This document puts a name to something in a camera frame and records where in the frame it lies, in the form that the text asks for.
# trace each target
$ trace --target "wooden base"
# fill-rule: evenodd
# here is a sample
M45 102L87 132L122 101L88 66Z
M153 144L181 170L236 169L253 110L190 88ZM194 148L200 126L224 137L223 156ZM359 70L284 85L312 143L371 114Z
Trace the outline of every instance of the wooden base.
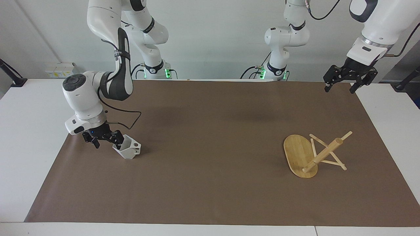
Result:
M286 138L283 146L287 162L293 174L300 178L312 178L316 175L318 166L313 167L308 173L304 173L302 170L315 158L309 140L303 136L293 134Z

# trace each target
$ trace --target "brown mat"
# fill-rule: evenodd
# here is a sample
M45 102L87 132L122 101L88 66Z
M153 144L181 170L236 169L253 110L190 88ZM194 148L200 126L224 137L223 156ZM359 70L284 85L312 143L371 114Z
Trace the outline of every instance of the brown mat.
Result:
M323 87L135 81L129 99L110 103L143 112L131 131L112 125L142 144L140 156L68 136L25 221L420 226L419 204L357 96L348 84ZM108 110L109 121L136 117ZM330 142L350 130L336 150L347 171L290 171L288 135Z

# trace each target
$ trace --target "white plastic object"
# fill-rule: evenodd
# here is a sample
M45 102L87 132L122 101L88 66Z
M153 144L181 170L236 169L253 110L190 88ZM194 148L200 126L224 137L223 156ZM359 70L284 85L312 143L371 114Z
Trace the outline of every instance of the white plastic object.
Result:
M136 155L140 154L140 148L142 145L126 134L123 135L123 137L124 141L121 144L121 148L118 150L115 144L112 148L124 159L133 159Z

